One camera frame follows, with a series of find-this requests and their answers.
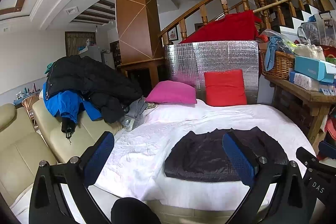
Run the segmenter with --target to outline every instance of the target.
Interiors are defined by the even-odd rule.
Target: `clothes pile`
[[[165,160],[167,177],[198,182],[239,181],[240,177],[222,147],[228,131],[252,150],[256,157],[287,165],[289,160],[282,146],[258,127],[251,130],[216,129],[196,135],[190,131],[173,147]]]
[[[142,90],[138,83],[88,56],[73,55],[54,62],[43,94],[49,112],[62,117],[62,131],[67,138],[74,132],[78,112],[82,109],[93,121],[103,118],[108,123],[119,120],[123,123],[127,114],[139,125],[143,122],[142,111],[147,107],[144,100],[139,102]]]

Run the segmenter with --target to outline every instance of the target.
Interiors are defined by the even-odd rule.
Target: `pink pillow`
[[[153,103],[197,104],[196,90],[190,85],[175,82],[159,82],[146,98]]]

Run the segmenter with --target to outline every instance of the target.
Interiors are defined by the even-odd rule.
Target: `cream leather sofa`
[[[33,105],[33,112],[45,142],[60,163],[68,162],[73,156],[81,156],[86,148],[95,144],[104,131],[110,131],[115,135],[122,128],[119,122],[113,124],[104,120],[93,122],[86,111],[83,111],[78,115],[75,132],[68,140],[61,131],[62,119],[59,116],[53,117],[43,100]]]
[[[0,106],[0,192],[8,206],[34,182],[41,160],[57,164],[26,110]]]

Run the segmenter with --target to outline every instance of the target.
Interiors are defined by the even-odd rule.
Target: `black jacket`
[[[138,83],[88,56],[58,59],[46,82],[46,100],[65,90],[76,90],[101,111],[106,122],[124,115],[123,107],[142,96]]]
[[[205,134],[190,131],[176,143],[165,160],[166,176],[199,182],[240,180],[222,146],[223,135],[228,131],[233,131],[256,158],[265,156],[270,162],[284,165],[289,162],[281,145],[258,127],[251,130],[216,129]]]

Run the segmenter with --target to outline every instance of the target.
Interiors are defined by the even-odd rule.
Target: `picture frame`
[[[203,23],[195,23],[195,31],[198,31],[201,27],[203,27]]]
[[[171,29],[168,32],[168,39],[169,41],[176,41],[179,39],[179,35],[177,33],[177,26],[175,26],[175,28]]]

